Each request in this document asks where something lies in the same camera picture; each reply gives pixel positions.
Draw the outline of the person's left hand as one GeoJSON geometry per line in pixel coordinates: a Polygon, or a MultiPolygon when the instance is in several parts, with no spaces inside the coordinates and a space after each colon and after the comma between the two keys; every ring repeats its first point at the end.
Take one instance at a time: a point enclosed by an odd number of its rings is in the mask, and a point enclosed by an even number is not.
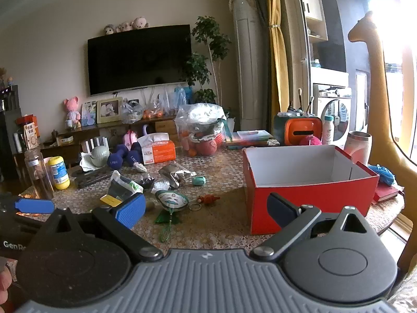
{"type": "Polygon", "coordinates": [[[0,272],[0,304],[4,304],[8,299],[8,289],[12,282],[10,270],[4,266],[0,272]]]}

